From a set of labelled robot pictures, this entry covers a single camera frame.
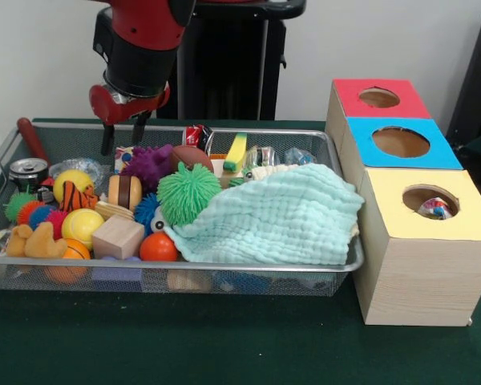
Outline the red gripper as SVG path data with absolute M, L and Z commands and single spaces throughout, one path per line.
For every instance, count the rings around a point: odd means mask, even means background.
M 103 122 L 101 155 L 111 154 L 115 140 L 114 124 L 122 123 L 133 116 L 137 117 L 132 129 L 131 141 L 133 144 L 138 144 L 143 139 L 146 123 L 150 119 L 150 111 L 164 106 L 169 100 L 170 93 L 168 83 L 159 95 L 147 98 L 123 95 L 108 84 L 93 85 L 89 90 L 91 109 Z

